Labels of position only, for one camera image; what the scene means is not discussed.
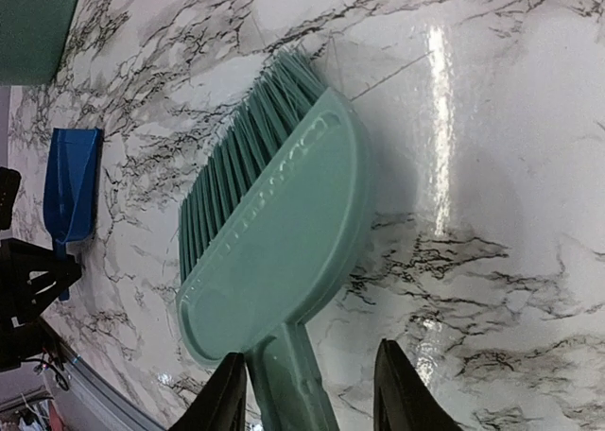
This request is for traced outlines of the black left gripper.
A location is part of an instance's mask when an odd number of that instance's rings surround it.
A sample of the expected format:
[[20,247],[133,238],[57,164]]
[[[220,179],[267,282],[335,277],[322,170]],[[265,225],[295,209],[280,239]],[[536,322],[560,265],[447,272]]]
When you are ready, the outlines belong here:
[[73,255],[57,255],[15,237],[1,240],[2,371],[39,354],[61,353],[59,338],[41,314],[81,275]]

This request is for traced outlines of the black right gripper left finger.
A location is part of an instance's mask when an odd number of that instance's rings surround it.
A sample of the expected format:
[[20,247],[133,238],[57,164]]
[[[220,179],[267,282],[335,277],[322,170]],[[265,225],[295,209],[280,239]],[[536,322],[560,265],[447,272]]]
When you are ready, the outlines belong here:
[[245,429],[247,373],[242,353],[228,353],[169,431]]

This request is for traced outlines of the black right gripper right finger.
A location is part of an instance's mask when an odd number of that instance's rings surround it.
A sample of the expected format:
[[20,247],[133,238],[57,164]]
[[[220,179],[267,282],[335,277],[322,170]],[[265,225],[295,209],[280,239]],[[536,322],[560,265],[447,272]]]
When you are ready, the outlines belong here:
[[374,363],[373,429],[460,431],[395,340],[383,338]]

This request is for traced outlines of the blue plastic dustpan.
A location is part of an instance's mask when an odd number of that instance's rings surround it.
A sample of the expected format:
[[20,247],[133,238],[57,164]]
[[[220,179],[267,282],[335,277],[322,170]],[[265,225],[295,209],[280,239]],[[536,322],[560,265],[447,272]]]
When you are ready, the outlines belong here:
[[70,243],[82,242],[94,231],[98,192],[97,169],[102,152],[102,129],[54,129],[43,190],[43,222],[55,256],[70,257]]

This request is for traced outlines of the green hand brush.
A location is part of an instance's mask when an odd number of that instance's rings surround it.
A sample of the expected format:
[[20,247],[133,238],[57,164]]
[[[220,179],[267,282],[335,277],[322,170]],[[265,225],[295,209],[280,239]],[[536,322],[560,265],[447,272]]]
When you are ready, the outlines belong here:
[[278,52],[179,210],[187,352],[245,357],[267,430],[334,430],[309,320],[335,297],[373,216],[367,129],[301,49]]

